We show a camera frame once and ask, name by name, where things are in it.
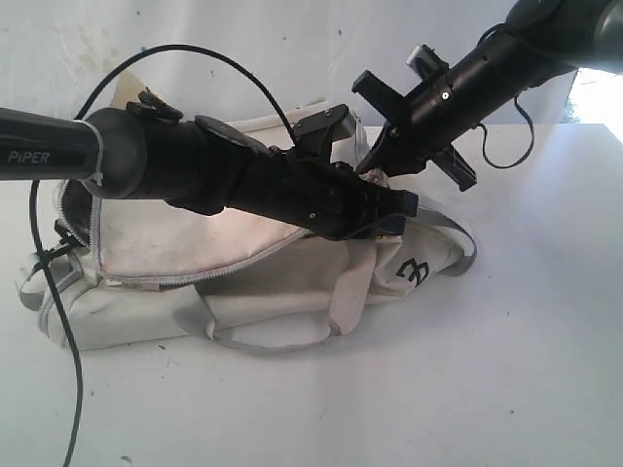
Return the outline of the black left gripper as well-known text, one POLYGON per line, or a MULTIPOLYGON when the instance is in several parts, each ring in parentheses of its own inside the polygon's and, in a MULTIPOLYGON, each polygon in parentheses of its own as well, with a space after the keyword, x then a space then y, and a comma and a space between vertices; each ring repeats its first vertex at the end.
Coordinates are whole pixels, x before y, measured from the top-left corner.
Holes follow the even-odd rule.
POLYGON ((375 229, 400 234, 417 215, 419 198, 361 179, 344 162, 316 159, 291 164, 286 179, 286 221, 338 241, 375 229))

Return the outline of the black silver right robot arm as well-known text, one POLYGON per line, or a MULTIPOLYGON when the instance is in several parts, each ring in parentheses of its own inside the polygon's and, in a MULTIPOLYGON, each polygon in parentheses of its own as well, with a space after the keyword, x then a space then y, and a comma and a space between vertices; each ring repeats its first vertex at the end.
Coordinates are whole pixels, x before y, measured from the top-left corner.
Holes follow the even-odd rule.
POLYGON ((416 174, 433 162, 461 191, 477 182, 453 142, 523 91, 579 68, 622 70, 619 1, 519 1, 505 21, 449 65, 427 45, 406 63, 421 79, 401 95, 372 72, 352 90, 385 117, 379 138, 357 172, 416 174))

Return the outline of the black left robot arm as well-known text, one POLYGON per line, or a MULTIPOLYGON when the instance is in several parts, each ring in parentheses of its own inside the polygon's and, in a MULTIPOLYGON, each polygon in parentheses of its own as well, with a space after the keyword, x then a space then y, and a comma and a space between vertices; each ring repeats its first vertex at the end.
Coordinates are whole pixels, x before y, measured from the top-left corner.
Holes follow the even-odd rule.
POLYGON ((332 107, 296 122, 294 144, 282 150, 146 97, 83 121, 3 109, 1 176, 77 180, 98 198, 161 199, 206 216, 234 208, 329 240, 401 234, 417 196, 331 162, 333 143, 355 125, 347 106, 332 107))

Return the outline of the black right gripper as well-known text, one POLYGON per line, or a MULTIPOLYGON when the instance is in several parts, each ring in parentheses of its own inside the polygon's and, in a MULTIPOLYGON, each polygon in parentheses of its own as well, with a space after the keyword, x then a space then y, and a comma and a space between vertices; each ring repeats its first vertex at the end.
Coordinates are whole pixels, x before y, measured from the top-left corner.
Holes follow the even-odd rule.
POLYGON ((452 123, 451 99, 442 97, 449 90, 443 78, 443 72, 435 73, 406 95, 369 70, 354 81, 351 90, 385 118, 378 138, 357 166, 358 173, 386 166, 388 176, 418 174, 433 162, 462 192, 476 184, 475 171, 453 146, 466 128, 452 123))

